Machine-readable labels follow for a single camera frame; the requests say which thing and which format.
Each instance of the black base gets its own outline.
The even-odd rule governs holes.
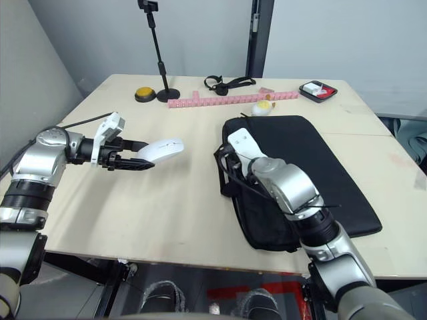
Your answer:
[[[157,92],[157,100],[160,102],[167,102],[169,99],[178,99],[180,96],[180,93],[177,89],[171,89],[169,88],[169,91],[161,90]]]

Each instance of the yellow button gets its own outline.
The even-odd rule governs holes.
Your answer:
[[[150,87],[141,87],[136,91],[136,95],[140,97],[147,97],[151,95],[153,92],[153,89]]]

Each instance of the wooden table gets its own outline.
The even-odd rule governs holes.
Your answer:
[[[182,97],[214,93],[201,77],[169,77]],[[257,79],[232,89],[250,94],[260,87],[296,90],[303,79]],[[325,81],[338,94],[322,104],[304,97],[279,101],[271,115],[302,115],[365,194],[383,230],[354,239],[377,277],[427,278],[426,176],[370,108],[344,81]],[[159,76],[112,75],[72,111],[63,125],[118,111],[121,136],[148,143],[180,137],[185,151],[148,171],[112,171],[90,164],[68,165],[43,232],[47,250],[130,261],[182,263],[257,271],[307,273],[303,251],[252,249],[230,199],[222,197],[213,152],[227,119],[250,114],[251,104],[168,109],[157,100],[138,103],[138,87],[161,89]],[[93,137],[100,121],[73,128]],[[9,178],[1,183],[4,194]]]

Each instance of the gray wall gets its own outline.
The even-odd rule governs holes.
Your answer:
[[[379,114],[427,118],[427,1],[279,0],[264,77],[346,80]]]
[[[160,0],[154,13],[170,75],[242,76],[251,0]],[[147,18],[137,0],[30,0],[83,93],[113,73],[158,74]]]
[[[0,1],[0,167],[81,95],[27,0]]]

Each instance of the black pole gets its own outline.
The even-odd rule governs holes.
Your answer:
[[[178,99],[180,96],[179,91],[177,89],[169,88],[169,85],[167,85],[166,68],[165,64],[161,60],[159,43],[157,42],[157,36],[155,34],[155,22],[152,11],[159,11],[158,4],[155,1],[138,0],[138,5],[140,9],[143,9],[144,12],[147,13],[148,27],[151,29],[151,33],[153,34],[155,52],[157,53],[157,66],[159,67],[159,73],[165,87],[164,90],[157,92],[157,100],[167,102],[169,99]]]

